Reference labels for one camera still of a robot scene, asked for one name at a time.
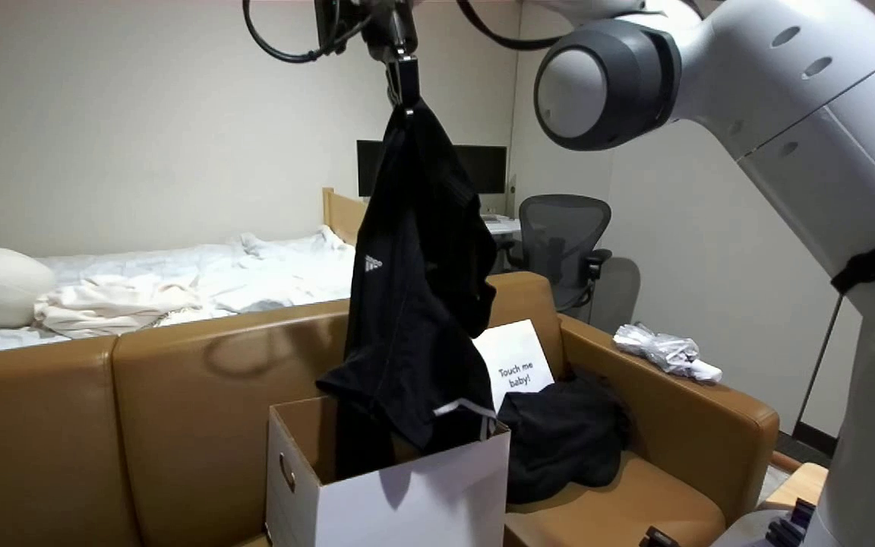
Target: black cable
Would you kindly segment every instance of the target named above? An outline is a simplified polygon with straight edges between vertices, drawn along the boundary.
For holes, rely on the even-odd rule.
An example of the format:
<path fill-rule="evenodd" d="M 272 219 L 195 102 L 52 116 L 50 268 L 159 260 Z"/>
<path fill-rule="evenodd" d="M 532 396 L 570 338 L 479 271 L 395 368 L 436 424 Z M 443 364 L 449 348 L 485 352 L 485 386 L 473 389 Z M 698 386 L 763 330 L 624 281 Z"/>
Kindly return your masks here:
<path fill-rule="evenodd" d="M 695 0 L 684 0 L 698 19 L 706 19 L 706 9 Z"/>
<path fill-rule="evenodd" d="M 810 389 L 814 389 L 814 379 L 820 376 L 820 368 L 822 368 L 822 358 L 826 358 L 826 348 L 830 348 L 830 339 L 831 339 L 831 330 L 836 330 L 838 306 L 841 306 L 841 295 L 836 298 L 836 306 L 831 306 L 831 315 L 830 315 L 830 326 L 826 326 L 826 333 L 822 333 L 822 346 L 820 346 L 820 356 L 814 358 L 814 371 L 807 376 L 804 396 L 801 396 L 801 407 L 799 407 L 799 415 L 797 415 L 794 427 L 799 427 L 799 421 L 804 415 L 804 407 L 807 407 L 807 397 L 810 397 Z"/>
<path fill-rule="evenodd" d="M 282 63 L 313 63 L 316 59 L 321 54 L 332 54 L 337 53 L 346 39 L 351 39 L 356 34 L 362 34 L 373 19 L 376 19 L 376 9 L 368 13 L 368 19 L 362 19 L 358 23 L 351 23 L 346 34 L 340 34 L 333 42 L 321 47 L 321 48 L 310 48 L 310 53 L 282 53 L 275 47 L 271 47 L 252 23 L 252 0 L 243 0 L 243 19 L 246 19 L 246 27 L 252 34 L 252 39 L 257 42 L 260 53 L 272 54 L 275 60 Z"/>
<path fill-rule="evenodd" d="M 504 48 L 517 48 L 517 53 L 534 53 L 534 48 L 554 48 L 558 42 L 558 37 L 548 37 L 548 39 L 510 39 L 496 34 L 485 22 L 479 22 L 479 16 L 473 13 L 472 0 L 459 0 L 461 16 L 489 39 L 496 39 Z"/>

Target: couch cushion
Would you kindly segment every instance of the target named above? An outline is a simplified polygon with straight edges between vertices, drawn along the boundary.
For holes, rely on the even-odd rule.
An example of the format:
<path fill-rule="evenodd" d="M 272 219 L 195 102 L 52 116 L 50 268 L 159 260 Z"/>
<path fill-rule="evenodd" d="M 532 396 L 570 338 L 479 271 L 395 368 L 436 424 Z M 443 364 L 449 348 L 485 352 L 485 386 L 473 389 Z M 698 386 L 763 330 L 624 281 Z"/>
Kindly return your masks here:
<path fill-rule="evenodd" d="M 757 504 L 778 437 L 772 407 L 728 386 L 663 373 L 578 319 L 562 319 L 562 352 L 619 396 L 634 454 L 715 499 L 728 524 Z"/>
<path fill-rule="evenodd" d="M 118 339 L 124 462 L 146 543 L 238 543 L 264 530 L 268 407 L 340 364 L 343 303 Z"/>
<path fill-rule="evenodd" d="M 0 352 L 0 543 L 137 543 L 109 346 Z"/>
<path fill-rule="evenodd" d="M 508 514 L 508 530 L 527 547 L 634 547 L 651 527 L 684 547 L 698 547 L 722 531 L 722 514 L 712 499 L 634 454 L 624 457 L 612 486 L 570 483 L 548 500 Z"/>

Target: crumpled white fabric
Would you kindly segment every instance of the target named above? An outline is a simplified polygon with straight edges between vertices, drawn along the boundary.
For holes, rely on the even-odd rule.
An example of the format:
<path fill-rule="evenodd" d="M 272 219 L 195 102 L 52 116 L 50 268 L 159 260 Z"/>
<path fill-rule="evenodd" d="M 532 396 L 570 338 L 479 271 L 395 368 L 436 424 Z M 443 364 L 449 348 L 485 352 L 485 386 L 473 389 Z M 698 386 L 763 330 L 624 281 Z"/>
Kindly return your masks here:
<path fill-rule="evenodd" d="M 644 326 L 619 326 L 614 342 L 634 352 L 665 373 L 691 376 L 698 383 L 720 383 L 722 371 L 698 358 L 698 342 L 693 338 L 655 333 Z"/>
<path fill-rule="evenodd" d="M 32 315 L 64 338 L 101 338 L 150 327 L 192 306 L 200 306 L 197 295 L 179 281 L 87 276 L 39 298 Z"/>
<path fill-rule="evenodd" d="M 229 313 L 348 298 L 356 245 L 321 228 L 297 240 L 243 236 L 252 260 L 213 268 L 197 276 L 197 292 Z"/>

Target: black office chair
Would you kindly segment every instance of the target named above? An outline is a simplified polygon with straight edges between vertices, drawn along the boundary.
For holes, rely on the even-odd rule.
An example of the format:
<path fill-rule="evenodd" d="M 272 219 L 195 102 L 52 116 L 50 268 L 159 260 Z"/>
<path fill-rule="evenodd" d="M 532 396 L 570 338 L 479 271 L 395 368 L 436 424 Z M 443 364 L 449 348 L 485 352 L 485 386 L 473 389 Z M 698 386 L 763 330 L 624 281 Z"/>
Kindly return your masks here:
<path fill-rule="evenodd" d="M 601 265 L 601 281 L 594 283 L 588 322 L 614 333 L 619 326 L 633 322 L 638 295 L 640 268 L 625 254 L 609 259 Z"/>
<path fill-rule="evenodd" d="M 594 248 L 612 215 L 598 197 L 532 194 L 519 207 L 521 236 L 508 248 L 508 260 L 548 276 L 558 313 L 586 319 L 594 281 L 612 259 L 609 248 Z"/>

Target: cardboard box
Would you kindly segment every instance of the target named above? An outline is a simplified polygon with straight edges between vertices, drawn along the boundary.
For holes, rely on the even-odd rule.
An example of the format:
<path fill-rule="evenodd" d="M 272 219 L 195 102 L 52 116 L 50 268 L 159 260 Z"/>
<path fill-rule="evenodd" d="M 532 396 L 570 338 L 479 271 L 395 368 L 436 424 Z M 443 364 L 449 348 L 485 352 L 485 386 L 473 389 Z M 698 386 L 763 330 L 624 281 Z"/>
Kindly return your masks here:
<path fill-rule="evenodd" d="M 485 414 L 482 431 L 473 443 L 332 480 L 333 397 L 271 407 L 264 521 L 271 543 L 497 547 L 510 436 Z"/>

